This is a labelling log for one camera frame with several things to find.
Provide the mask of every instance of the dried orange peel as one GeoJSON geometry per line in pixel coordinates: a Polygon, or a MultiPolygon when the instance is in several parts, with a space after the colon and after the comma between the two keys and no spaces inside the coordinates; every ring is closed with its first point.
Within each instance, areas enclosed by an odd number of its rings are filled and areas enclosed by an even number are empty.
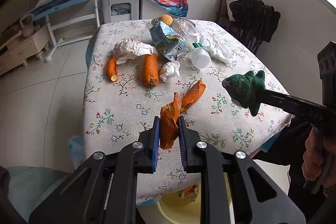
{"type": "Polygon", "coordinates": [[[158,57],[156,54],[146,54],[143,61],[143,84],[154,88],[159,84],[159,73],[158,73],[158,57]]]}
{"type": "Polygon", "coordinates": [[[107,65],[106,65],[106,72],[111,82],[117,82],[119,79],[118,72],[117,72],[117,62],[114,55],[111,55],[107,65]]]}
{"type": "Polygon", "coordinates": [[[185,112],[191,105],[197,102],[197,100],[202,96],[205,91],[206,85],[203,84],[202,80],[198,80],[188,92],[184,95],[182,99],[181,112],[185,112]]]}
{"type": "Polygon", "coordinates": [[[174,101],[161,108],[160,112],[160,147],[171,148],[175,139],[179,136],[179,128],[176,124],[180,116],[182,100],[174,92],[174,101]]]}

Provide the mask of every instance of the yellow bucket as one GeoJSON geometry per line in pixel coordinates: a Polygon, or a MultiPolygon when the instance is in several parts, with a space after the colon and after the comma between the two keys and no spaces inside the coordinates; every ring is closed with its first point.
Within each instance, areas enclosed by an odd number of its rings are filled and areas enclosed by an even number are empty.
{"type": "MultiPolygon", "coordinates": [[[[231,204],[231,192],[229,181],[224,173],[227,199],[231,204]]],[[[201,219],[201,187],[198,185],[198,196],[195,202],[182,199],[179,193],[172,193],[162,196],[157,203],[157,210],[162,217],[172,224],[199,224],[201,219]]]]}

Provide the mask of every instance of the tablecloth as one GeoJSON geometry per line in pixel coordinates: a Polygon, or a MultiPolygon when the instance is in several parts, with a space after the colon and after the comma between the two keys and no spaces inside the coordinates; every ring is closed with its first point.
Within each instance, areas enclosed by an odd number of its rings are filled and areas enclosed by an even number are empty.
{"type": "MultiPolygon", "coordinates": [[[[181,61],[180,78],[160,82],[151,89],[142,84],[143,57],[118,65],[119,80],[110,83],[105,64],[116,42],[135,39],[152,44],[150,20],[115,22],[101,25],[96,37],[87,74],[84,95],[84,147],[86,158],[96,151],[106,154],[120,151],[138,139],[141,131],[152,128],[154,116],[162,106],[172,102],[174,92],[182,97],[202,79],[206,90],[196,104],[184,114],[187,127],[199,132],[202,140],[218,150],[234,153],[255,151],[262,143],[290,123],[291,115],[276,107],[261,104],[256,117],[248,109],[237,107],[222,87],[221,81],[248,70],[264,70],[266,88],[286,93],[272,73],[246,47],[220,26],[210,21],[193,20],[204,39],[223,43],[232,53],[233,61],[225,65],[212,58],[209,66],[199,70],[190,59],[181,61]]],[[[160,65],[167,60],[160,58],[160,65]]],[[[170,191],[184,189],[199,182],[200,174],[186,174],[180,158],[179,140],[171,149],[159,148],[157,171],[139,174],[137,202],[170,191]]]]}

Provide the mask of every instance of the dinosaur finger puppet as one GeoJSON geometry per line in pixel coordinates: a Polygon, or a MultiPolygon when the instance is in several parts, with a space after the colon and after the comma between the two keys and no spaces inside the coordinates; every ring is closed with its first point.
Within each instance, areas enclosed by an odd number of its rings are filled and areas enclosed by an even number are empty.
{"type": "Polygon", "coordinates": [[[255,95],[258,90],[265,89],[265,72],[260,70],[254,75],[248,71],[244,75],[232,75],[223,80],[222,86],[231,96],[232,102],[243,108],[249,108],[251,115],[256,116],[260,108],[260,102],[255,95]]]}

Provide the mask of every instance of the clear plastic bottle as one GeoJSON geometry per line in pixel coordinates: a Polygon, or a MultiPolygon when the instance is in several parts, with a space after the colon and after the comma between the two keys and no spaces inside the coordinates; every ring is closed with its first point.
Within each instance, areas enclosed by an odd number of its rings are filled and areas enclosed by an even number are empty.
{"type": "Polygon", "coordinates": [[[176,21],[172,27],[185,39],[185,47],[189,51],[191,63],[198,69],[206,68],[211,58],[202,46],[202,34],[187,21],[176,21]]]}

